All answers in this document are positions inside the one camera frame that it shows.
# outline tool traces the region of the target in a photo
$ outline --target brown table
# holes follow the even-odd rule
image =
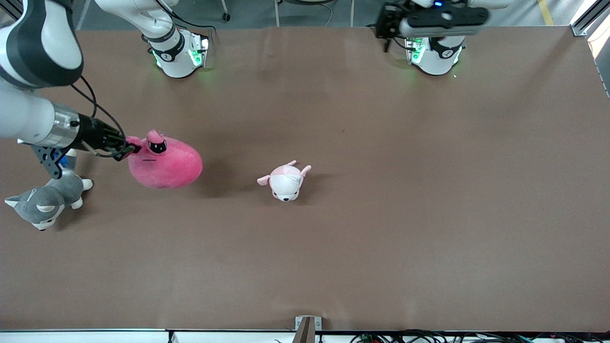
[[[136,32],[79,38],[126,132],[206,169],[152,190],[82,153],[95,187],[56,227],[0,206],[0,327],[608,329],[610,103],[566,27],[488,29],[436,78],[368,29],[221,31],[180,80]],[[292,159],[313,170],[281,203],[256,179]],[[48,179],[26,146],[0,165],[3,197]]]

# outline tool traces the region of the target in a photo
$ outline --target plush paw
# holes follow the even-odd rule
[[[82,187],[83,187],[83,190],[90,190],[91,188],[93,188],[93,181],[91,181],[89,179],[83,179]]]
[[[76,200],[75,203],[70,205],[70,207],[73,209],[79,209],[79,208],[81,208],[81,206],[82,206],[82,198],[79,198],[78,200]]]

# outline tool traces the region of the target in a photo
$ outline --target pink stuffed animal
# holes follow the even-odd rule
[[[129,171],[150,188],[178,188],[195,181],[203,171],[201,156],[192,146],[152,130],[146,138],[127,137],[127,143],[140,146],[127,157]]]
[[[303,178],[311,170],[310,165],[303,168],[303,170],[299,170],[293,167],[295,164],[296,161],[292,161],[275,168],[270,175],[263,176],[257,182],[261,186],[269,184],[273,197],[276,199],[281,201],[295,200],[299,196],[299,189],[303,184]]]

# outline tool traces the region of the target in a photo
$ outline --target gray plush toy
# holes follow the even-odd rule
[[[4,200],[15,209],[17,214],[40,231],[55,224],[55,220],[66,206],[73,209],[82,206],[83,191],[91,189],[93,182],[81,179],[74,172],[76,166],[76,150],[70,149],[63,158],[62,177],[52,179],[43,187],[34,188],[28,192]]]

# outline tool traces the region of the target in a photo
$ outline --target plush toy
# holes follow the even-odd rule
[[[40,231],[55,224],[55,220],[66,206],[73,209],[80,208],[83,191],[93,187],[91,180],[81,179],[74,172],[76,150],[68,150],[60,165],[62,168],[60,179],[52,179],[43,187],[37,187],[4,200],[15,209],[21,218],[36,226]]]
[[[311,166],[299,170],[294,167],[296,161],[275,168],[270,175],[263,176],[257,182],[261,186],[269,184],[273,197],[281,201],[292,201],[299,196],[299,189],[303,184],[303,178]]]
[[[203,171],[197,150],[177,139],[152,130],[146,138],[127,137],[127,143],[141,147],[127,157],[129,171],[150,188],[178,188],[195,181]]]

